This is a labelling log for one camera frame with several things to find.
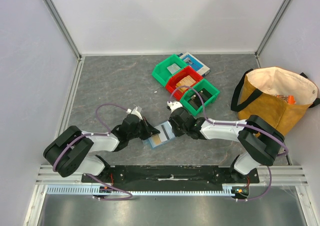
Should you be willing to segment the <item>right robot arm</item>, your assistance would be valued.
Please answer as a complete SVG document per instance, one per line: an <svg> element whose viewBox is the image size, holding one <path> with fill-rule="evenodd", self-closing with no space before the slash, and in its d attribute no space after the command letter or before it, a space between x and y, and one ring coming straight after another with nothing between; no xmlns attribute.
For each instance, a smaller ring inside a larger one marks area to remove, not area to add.
<svg viewBox="0 0 320 226"><path fill-rule="evenodd" d="M212 121L193 116L174 115L169 118L176 137L187 135L194 140L222 139L239 142L245 153L237 156L229 168L233 182L242 182L260 165L272 166L284 143L284 136L256 115L240 121Z"/></svg>

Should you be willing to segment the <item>white striped credit card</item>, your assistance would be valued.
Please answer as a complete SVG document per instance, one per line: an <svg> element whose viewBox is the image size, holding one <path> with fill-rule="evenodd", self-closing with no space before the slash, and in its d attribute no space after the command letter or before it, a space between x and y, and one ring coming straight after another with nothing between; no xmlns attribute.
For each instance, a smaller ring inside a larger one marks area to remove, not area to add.
<svg viewBox="0 0 320 226"><path fill-rule="evenodd" d="M160 132L158 135L162 143L175 138L175 135L172 131L172 126L168 121L156 126L155 128Z"/></svg>

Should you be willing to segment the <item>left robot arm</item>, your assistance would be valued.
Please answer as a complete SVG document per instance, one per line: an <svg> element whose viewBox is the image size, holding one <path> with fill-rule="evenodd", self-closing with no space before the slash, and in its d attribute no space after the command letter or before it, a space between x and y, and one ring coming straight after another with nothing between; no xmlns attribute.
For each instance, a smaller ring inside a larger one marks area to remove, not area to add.
<svg viewBox="0 0 320 226"><path fill-rule="evenodd" d="M90 159L89 153L118 152L127 147L130 140L147 140L157 134L160 131L144 117L130 114L110 133L90 133L70 126L44 150L43 156L61 177L68 177L76 171L89 171L97 181L105 182L110 170L100 159Z"/></svg>

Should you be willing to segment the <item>blue card holder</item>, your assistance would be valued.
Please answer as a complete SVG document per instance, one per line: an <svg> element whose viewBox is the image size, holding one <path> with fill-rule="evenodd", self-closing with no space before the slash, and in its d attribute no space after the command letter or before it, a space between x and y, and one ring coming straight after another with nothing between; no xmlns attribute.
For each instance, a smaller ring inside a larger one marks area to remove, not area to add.
<svg viewBox="0 0 320 226"><path fill-rule="evenodd" d="M151 136L147 140L143 140L143 145L148 145L151 147L151 149L155 149L161 145L164 145L173 139L175 139L175 135L173 133L173 129L171 124L166 121L164 123L161 123L160 125L155 127L160 133Z"/></svg>

